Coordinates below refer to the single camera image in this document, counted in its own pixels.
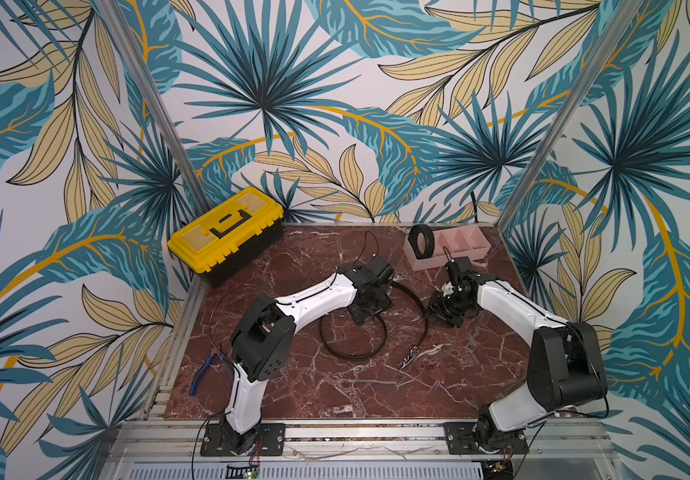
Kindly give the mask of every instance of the red marble surface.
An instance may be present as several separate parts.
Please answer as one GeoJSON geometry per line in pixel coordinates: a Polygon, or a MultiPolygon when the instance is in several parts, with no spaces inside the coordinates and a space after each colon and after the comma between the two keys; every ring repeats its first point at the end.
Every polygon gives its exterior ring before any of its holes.
{"type": "MultiPolygon", "coordinates": [[[[447,281],[443,268],[411,271],[402,251],[407,227],[287,226],[284,237],[251,265],[206,292],[164,417],[205,418],[222,411],[230,396],[230,375],[221,363],[206,372],[196,397],[189,396],[193,377],[209,354],[209,336],[228,353],[230,334],[258,289],[280,296],[321,282],[338,265],[354,261],[366,230],[377,236],[379,255],[393,265],[396,280],[409,285],[426,303],[434,286],[447,281]]],[[[492,248],[474,266],[520,288],[498,232],[492,227],[483,231],[492,248]]],[[[368,242],[364,259],[375,252],[370,236],[368,242]]],[[[331,356],[321,344],[318,322],[302,329],[289,361],[267,386],[263,418],[476,417],[481,404],[502,398],[525,374],[526,343],[488,312],[459,329],[431,325],[419,358],[406,370],[398,370],[424,323],[404,293],[393,289],[390,297],[394,307],[382,314],[388,340],[369,360],[350,362],[331,356]]],[[[334,340],[332,346],[341,352],[368,352],[382,339],[376,320],[355,326],[345,309],[323,322],[324,336],[334,340]]]]}

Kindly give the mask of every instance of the pliers handle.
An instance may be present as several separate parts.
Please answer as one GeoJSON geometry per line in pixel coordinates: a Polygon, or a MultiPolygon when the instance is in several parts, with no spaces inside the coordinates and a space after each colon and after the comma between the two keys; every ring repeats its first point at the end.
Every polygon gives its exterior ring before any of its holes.
{"type": "Polygon", "coordinates": [[[234,376],[234,371],[232,365],[227,361],[227,358],[222,354],[222,352],[217,349],[217,348],[212,348],[211,349],[211,354],[209,354],[208,357],[204,360],[204,364],[201,366],[200,370],[198,370],[198,373],[196,373],[196,376],[193,378],[193,383],[190,384],[190,396],[196,396],[196,390],[198,389],[198,382],[200,382],[201,377],[204,376],[206,373],[206,370],[209,369],[212,363],[214,363],[214,358],[217,357],[220,359],[223,365],[225,365],[225,368],[227,368],[227,371],[230,372],[230,378],[232,379],[234,376]]]}

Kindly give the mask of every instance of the yellow toolbox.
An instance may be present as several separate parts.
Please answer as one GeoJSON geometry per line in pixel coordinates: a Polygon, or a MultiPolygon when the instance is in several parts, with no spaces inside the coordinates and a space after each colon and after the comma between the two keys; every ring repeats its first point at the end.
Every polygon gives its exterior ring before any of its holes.
{"type": "Polygon", "coordinates": [[[282,206],[248,187],[177,231],[169,249],[217,288],[281,238],[282,218],[282,206]]]}

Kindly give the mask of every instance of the ventilation grille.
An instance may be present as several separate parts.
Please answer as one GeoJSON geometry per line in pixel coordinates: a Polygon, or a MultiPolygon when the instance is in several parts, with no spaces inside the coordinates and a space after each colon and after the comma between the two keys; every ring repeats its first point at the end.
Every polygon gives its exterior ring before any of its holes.
{"type": "MultiPolygon", "coordinates": [[[[223,480],[225,466],[200,463],[196,480],[223,480]]],[[[262,462],[260,478],[273,480],[483,480],[477,462],[262,462]]],[[[189,480],[189,463],[135,464],[127,480],[189,480]]]]}

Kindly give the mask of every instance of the toolbox lid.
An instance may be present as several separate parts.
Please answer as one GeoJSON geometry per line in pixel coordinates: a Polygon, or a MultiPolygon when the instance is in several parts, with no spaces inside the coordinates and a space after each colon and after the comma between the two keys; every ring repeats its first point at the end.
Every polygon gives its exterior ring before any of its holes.
{"type": "Polygon", "coordinates": [[[169,249],[203,274],[282,217],[282,206],[257,188],[247,187],[178,230],[168,242],[169,249]]]}

